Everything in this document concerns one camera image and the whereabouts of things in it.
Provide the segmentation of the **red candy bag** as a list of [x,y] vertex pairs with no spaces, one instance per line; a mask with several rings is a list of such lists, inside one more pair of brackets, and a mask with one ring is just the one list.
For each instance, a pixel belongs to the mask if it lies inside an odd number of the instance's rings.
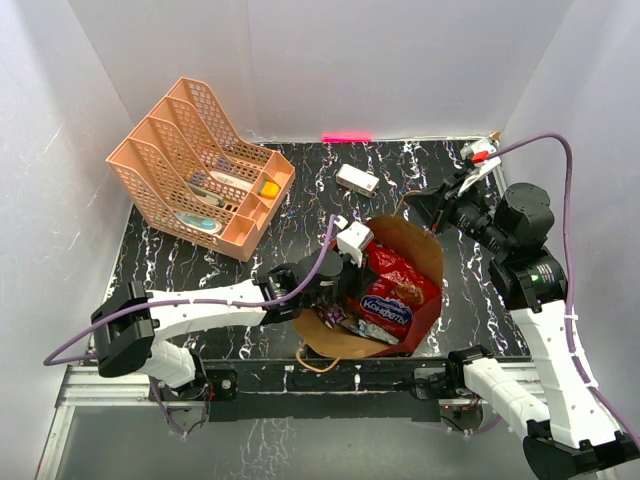
[[436,283],[394,250],[374,241],[365,250],[379,278],[359,299],[348,300],[349,318],[368,320],[404,341],[417,312],[440,296]]

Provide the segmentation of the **red brown paper bag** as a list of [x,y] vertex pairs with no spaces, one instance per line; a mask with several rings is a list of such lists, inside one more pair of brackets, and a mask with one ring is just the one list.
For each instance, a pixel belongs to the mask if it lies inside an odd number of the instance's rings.
[[304,368],[325,374],[347,360],[413,353],[442,310],[443,250],[430,231],[397,213],[354,223],[330,242],[334,252],[368,229],[362,263],[347,263],[355,278],[341,278],[340,292],[302,312],[294,328],[303,345],[331,360]]

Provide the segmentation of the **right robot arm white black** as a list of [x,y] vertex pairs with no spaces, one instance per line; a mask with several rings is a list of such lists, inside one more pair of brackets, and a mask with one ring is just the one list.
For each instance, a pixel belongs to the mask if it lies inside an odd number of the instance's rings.
[[492,253],[489,274],[529,347],[544,398],[538,400],[504,372],[481,346],[449,354],[447,388],[486,400],[519,437],[539,479],[570,479],[636,460],[632,434],[598,399],[566,311],[569,280],[545,246],[554,224],[545,190],[529,183],[507,188],[491,208],[463,180],[405,195],[432,232],[448,226]]

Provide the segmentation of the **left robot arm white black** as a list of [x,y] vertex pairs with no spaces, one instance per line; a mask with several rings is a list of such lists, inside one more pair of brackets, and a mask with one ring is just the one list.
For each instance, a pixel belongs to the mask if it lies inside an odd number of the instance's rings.
[[132,282],[91,316],[98,372],[104,378],[147,375],[180,399],[199,398],[208,383],[204,363],[172,338],[292,321],[307,309],[363,295],[377,278],[368,259],[356,262],[330,248],[226,287],[152,292]]

